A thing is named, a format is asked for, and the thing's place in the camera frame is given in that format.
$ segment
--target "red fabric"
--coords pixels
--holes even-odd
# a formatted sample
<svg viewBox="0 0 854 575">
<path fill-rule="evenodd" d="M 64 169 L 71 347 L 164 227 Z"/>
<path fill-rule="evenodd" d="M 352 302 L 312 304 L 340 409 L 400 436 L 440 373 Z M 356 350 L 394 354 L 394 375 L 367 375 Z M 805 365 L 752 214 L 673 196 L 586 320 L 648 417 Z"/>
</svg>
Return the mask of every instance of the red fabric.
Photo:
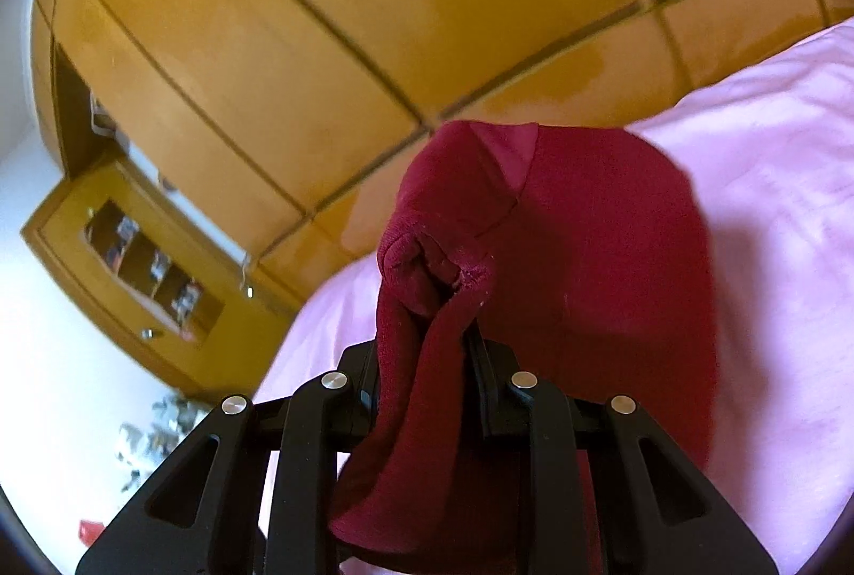
<svg viewBox="0 0 854 575">
<path fill-rule="evenodd" d="M 95 544 L 95 541 L 104 533 L 105 529 L 106 527 L 103 522 L 90 522 L 88 519 L 82 519 L 77 528 L 77 538 L 88 548 L 92 544 Z"/>
<path fill-rule="evenodd" d="M 463 413 L 477 317 L 566 394 L 630 394 L 697 463 L 716 383 L 706 227 L 689 180 L 624 130 L 446 124 L 413 161 L 377 259 L 382 394 L 330 529 L 404 572 L 511 572 L 518 458 Z"/>
</svg>

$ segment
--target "bed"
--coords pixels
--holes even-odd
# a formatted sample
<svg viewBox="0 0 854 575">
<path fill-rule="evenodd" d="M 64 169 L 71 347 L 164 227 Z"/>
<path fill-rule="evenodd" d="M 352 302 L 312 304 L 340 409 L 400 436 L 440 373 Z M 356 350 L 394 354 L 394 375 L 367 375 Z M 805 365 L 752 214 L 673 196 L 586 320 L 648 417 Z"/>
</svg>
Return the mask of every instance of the bed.
<svg viewBox="0 0 854 575">
<path fill-rule="evenodd" d="M 629 130 L 690 175 L 710 230 L 721 382 L 706 474 L 793 575 L 854 493 L 854 19 Z M 375 255 L 330 278 L 256 400 L 372 339 L 379 285 Z"/>
</svg>

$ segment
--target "black plastic holder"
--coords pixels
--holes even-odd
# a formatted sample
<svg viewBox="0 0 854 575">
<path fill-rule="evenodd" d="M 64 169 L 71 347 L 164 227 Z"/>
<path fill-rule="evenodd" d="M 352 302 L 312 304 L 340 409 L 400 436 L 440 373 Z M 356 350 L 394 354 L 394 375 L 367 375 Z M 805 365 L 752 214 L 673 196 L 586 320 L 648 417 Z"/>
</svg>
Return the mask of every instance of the black plastic holder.
<svg viewBox="0 0 854 575">
<path fill-rule="evenodd" d="M 524 494 L 518 575 L 589 572 L 579 450 L 606 575 L 776 575 L 736 512 L 635 400 L 590 403 L 532 375 L 514 383 L 516 356 L 477 326 L 464 346 L 483 442 L 525 456 L 527 476 L 507 487 Z M 257 406 L 227 398 L 128 501 L 77 575 L 337 575 L 350 551 L 326 526 L 336 453 L 370 432 L 379 384 L 366 342 L 293 396 Z M 257 524 L 273 450 L 265 540 Z"/>
</svg>

